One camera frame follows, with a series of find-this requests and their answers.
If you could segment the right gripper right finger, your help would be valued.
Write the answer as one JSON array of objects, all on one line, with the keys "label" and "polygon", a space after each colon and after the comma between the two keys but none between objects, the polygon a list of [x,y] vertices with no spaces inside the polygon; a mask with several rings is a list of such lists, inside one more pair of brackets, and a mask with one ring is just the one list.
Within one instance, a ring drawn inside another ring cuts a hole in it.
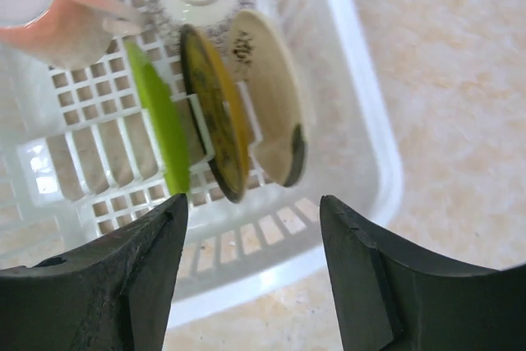
[{"label": "right gripper right finger", "polygon": [[442,256],[335,196],[321,198],[320,220],[344,349],[524,349],[524,266]]}]

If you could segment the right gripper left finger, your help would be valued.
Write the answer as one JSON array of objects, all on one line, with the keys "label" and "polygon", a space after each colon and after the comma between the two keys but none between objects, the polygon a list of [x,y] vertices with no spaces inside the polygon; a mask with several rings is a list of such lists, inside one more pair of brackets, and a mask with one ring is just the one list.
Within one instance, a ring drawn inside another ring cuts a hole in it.
[{"label": "right gripper left finger", "polygon": [[161,350],[187,233],[184,194],[33,267],[1,272],[3,350]]}]

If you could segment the white plastic dish rack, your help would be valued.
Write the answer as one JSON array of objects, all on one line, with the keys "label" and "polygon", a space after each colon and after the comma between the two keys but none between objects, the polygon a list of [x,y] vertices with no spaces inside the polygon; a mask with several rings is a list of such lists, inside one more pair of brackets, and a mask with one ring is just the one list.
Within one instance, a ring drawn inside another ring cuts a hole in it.
[{"label": "white plastic dish rack", "polygon": [[169,307],[231,307],[325,264],[325,195],[382,226],[401,196],[353,0],[1,0],[3,305],[174,206]]}]

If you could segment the green plate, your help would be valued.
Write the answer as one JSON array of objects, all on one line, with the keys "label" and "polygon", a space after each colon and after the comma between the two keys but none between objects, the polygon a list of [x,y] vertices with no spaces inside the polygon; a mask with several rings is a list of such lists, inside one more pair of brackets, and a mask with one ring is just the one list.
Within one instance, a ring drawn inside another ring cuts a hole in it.
[{"label": "green plate", "polygon": [[174,195],[190,190],[190,154],[182,119],[171,100],[172,91],[147,54],[134,42],[124,42],[141,106],[148,110],[160,154],[164,179]]}]

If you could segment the black and yellow plate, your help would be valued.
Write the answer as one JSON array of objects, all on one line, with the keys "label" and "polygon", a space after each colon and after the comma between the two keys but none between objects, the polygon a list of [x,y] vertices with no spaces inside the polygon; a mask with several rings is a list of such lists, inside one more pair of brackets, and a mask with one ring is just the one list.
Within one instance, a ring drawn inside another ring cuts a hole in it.
[{"label": "black and yellow plate", "polygon": [[185,24],[179,43],[185,90],[199,100],[215,152],[208,161],[210,170],[224,196],[238,203],[247,190],[250,170],[241,95],[219,51],[203,30]]}]

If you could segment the cream plate with black marks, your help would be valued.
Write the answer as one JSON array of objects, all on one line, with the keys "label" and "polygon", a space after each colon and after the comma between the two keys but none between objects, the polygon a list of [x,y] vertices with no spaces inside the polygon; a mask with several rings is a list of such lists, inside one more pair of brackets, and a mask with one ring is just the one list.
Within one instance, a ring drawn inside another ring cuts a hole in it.
[{"label": "cream plate with black marks", "polygon": [[274,23],[244,9],[233,18],[227,62],[247,88],[261,141],[253,154],[266,175],[283,187],[295,185],[307,159],[301,84],[292,54]]}]

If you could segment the pink ceramic mug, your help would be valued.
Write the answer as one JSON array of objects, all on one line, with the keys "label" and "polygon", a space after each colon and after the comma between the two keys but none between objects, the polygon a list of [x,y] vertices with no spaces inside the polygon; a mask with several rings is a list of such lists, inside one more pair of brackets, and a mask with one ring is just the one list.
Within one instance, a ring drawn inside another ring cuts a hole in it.
[{"label": "pink ceramic mug", "polygon": [[1,0],[1,42],[52,67],[98,62],[116,35],[137,35],[145,15],[118,0]]}]

